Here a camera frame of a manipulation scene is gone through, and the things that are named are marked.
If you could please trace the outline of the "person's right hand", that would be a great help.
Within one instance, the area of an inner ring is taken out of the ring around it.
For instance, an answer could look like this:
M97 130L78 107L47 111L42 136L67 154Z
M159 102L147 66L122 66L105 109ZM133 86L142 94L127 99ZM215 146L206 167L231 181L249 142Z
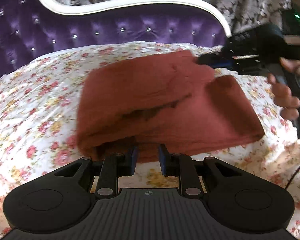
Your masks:
M290 73L300 76L300 61L280 58L281 66ZM296 120L299 117L299 98L292 96L292 92L287 85L278 83L273 74L268 74L267 82L271 85L271 92L274 95L275 105L282 107L280 112L282 118L286 120Z

